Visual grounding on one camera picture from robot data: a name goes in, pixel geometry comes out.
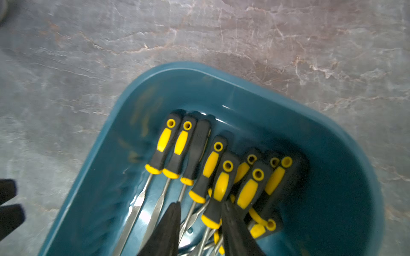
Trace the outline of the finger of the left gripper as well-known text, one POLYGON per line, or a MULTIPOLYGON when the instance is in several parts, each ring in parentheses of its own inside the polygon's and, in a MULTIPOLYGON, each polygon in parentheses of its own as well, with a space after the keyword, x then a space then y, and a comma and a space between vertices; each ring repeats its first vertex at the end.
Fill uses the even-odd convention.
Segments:
POLYGON ((1 240, 10 235, 26 220, 21 204, 4 205, 17 196, 17 183, 13 179, 1 179, 1 240))

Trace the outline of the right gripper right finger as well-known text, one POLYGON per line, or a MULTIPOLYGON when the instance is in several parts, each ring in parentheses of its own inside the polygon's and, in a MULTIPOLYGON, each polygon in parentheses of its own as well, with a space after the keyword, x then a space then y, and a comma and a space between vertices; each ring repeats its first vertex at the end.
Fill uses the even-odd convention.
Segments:
POLYGON ((265 256, 231 201, 222 204, 222 231, 226 256, 265 256))

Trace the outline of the file tool in box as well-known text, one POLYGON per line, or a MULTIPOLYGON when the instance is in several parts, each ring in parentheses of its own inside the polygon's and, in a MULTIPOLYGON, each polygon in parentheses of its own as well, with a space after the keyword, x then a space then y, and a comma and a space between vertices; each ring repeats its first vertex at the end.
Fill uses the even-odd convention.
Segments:
POLYGON ((226 151, 222 155, 212 186, 212 196, 201 216, 201 220, 207 228, 201 243, 198 244, 197 256, 202 255, 210 232, 218 230, 222 225, 222 204, 228 199, 239 165, 240 158, 238 155, 231 151, 226 151))
POLYGON ((239 191, 239 197, 232 202, 234 208, 239 213, 242 220, 245 220, 251 207, 260 197, 264 187, 268 183, 268 179, 272 174, 272 167, 265 161, 259 160, 252 167, 247 177, 247 182, 243 184, 239 191))
POLYGON ((153 177, 162 173, 165 160, 169 154, 172 144, 175 141, 175 137, 180 127, 181 121, 182 116, 178 112, 172 112, 167 116, 165 124, 161 128, 161 134, 159 136, 155 152, 152 155, 150 161, 145 165, 145 170, 147 170, 147 172, 149 173, 148 179, 141 193, 138 196, 135 196, 130 203, 124 228, 121 232, 112 255, 119 256, 122 253, 127 239, 144 204, 148 187, 153 177))
POLYGON ((200 119, 195 127, 191 144, 187 153, 187 164, 180 182, 183 187, 180 191, 178 201, 181 203, 187 186, 193 186, 197 173, 198 165, 202 160, 211 133, 211 122, 205 118, 200 119))
POLYGON ((141 247, 143 247, 153 233, 155 225, 159 219, 165 196, 171 180, 177 179, 181 173, 181 166, 187 150, 191 143, 191 138, 197 124, 197 119, 192 115, 185 115, 182 118, 178 129, 175 141, 171 146, 169 154, 165 160, 162 173, 167 177, 163 191, 154 207, 151 219, 147 225, 146 233, 142 239, 141 247))
POLYGON ((191 207, 186 215, 186 219, 182 225, 182 228, 180 229, 178 243, 181 242, 184 233, 188 229, 187 226, 195 210, 196 205, 206 203, 210 182, 220 162, 220 157, 226 150, 227 145, 228 140, 220 134, 217 135, 209 144, 209 148, 204 154, 205 158, 200 168, 198 179, 193 188, 189 192, 189 196, 192 199, 193 203, 191 204, 191 207))

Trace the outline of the file tool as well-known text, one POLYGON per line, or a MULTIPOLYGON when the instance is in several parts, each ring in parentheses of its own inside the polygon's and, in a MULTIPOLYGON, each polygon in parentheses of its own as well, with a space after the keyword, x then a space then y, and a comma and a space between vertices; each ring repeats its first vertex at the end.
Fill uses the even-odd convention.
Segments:
POLYGON ((187 226, 195 210, 196 205, 206 203, 210 182, 220 162, 220 157, 226 150, 227 145, 228 140, 220 134, 217 135, 209 144, 209 148, 204 154, 205 158, 200 168, 198 179, 193 188, 189 192, 189 196, 192 199, 193 203, 191 204, 191 207, 186 215, 186 219, 182 225, 182 228, 180 229, 178 243, 181 242, 184 233, 188 229, 187 226))
MULTIPOLYGON (((245 156, 240 158, 240 165, 238 166, 238 169, 237 169, 237 175, 234 180, 233 187, 228 196, 228 199, 230 199, 232 202, 234 202, 239 197, 239 191, 240 191, 241 186, 247 182, 247 177, 251 170, 251 167, 256 162, 259 161, 260 157, 261 157, 261 154, 257 148, 250 148, 246 152, 245 156)), ((211 180, 211 187, 210 187, 211 192, 209 194, 210 198, 212 196, 212 186, 214 184, 215 175, 216 173, 214 174, 211 180)))
POLYGON ((267 225, 270 214, 289 196, 308 169, 309 160, 301 152, 283 155, 257 202, 249 210, 251 218, 257 224, 267 225))
POLYGON ((222 204, 228 199, 239 165, 240 158, 238 155, 231 151, 226 151, 222 155, 212 186, 212 196, 201 216, 201 220, 207 228, 201 243, 198 244, 197 256, 202 255, 210 232, 218 230, 222 225, 222 204))
POLYGON ((284 229, 284 222, 279 211, 274 210, 268 218, 268 224, 253 224, 250 234, 255 240, 262 239, 272 234, 281 232, 284 229))
POLYGON ((178 201, 181 203, 187 186, 193 186, 197 173, 198 165, 202 160, 211 133, 211 122, 205 118, 200 119, 195 127, 191 144, 187 153, 187 164, 180 182, 183 187, 180 191, 178 201))
POLYGON ((259 160, 252 167, 247 177, 247 182, 243 184, 239 191, 239 197, 232 202, 234 208, 239 213, 242 220, 245 220, 251 207, 260 197, 264 187, 268 183, 268 179, 272 174, 272 167, 265 161, 259 160))
POLYGON ((171 180, 177 179, 181 173, 181 166, 187 150, 191 143, 191 138, 197 124, 197 119, 192 115, 185 115, 182 118, 178 129, 175 141, 171 146, 169 154, 165 160, 162 173, 167 177, 163 191, 154 207, 151 219, 147 225, 146 233, 142 239, 141 247, 143 247, 153 233, 155 225, 159 219, 165 196, 171 180))
POLYGON ((175 141, 175 137, 180 127, 181 121, 182 116, 178 112, 172 112, 167 116, 165 124, 161 128, 161 134, 159 136, 155 152, 152 155, 150 161, 145 165, 145 170, 147 170, 147 172, 149 173, 148 179, 141 193, 138 196, 135 196, 130 203, 124 228, 121 232, 112 255, 119 256, 122 253, 127 239, 144 204, 148 187, 153 177, 162 173, 165 160, 169 154, 172 144, 175 141))

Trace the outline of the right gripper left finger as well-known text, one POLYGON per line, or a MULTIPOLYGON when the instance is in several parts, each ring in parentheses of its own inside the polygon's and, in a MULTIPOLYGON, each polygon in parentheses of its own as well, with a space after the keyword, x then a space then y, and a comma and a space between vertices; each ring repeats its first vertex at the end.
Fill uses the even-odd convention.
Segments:
POLYGON ((180 221, 180 203, 171 203, 137 256, 177 256, 180 221))

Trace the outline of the teal storage box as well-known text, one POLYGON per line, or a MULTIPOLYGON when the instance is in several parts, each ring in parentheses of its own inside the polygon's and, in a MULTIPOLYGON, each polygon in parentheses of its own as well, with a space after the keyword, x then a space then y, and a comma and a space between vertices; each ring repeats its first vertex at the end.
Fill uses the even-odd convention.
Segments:
POLYGON ((42 256, 135 256, 157 242, 186 253, 230 228, 222 204, 257 223, 268 256, 375 256, 383 203, 358 144, 326 116, 199 63, 134 80, 103 126, 42 256), (168 206, 176 209, 166 221, 168 206))

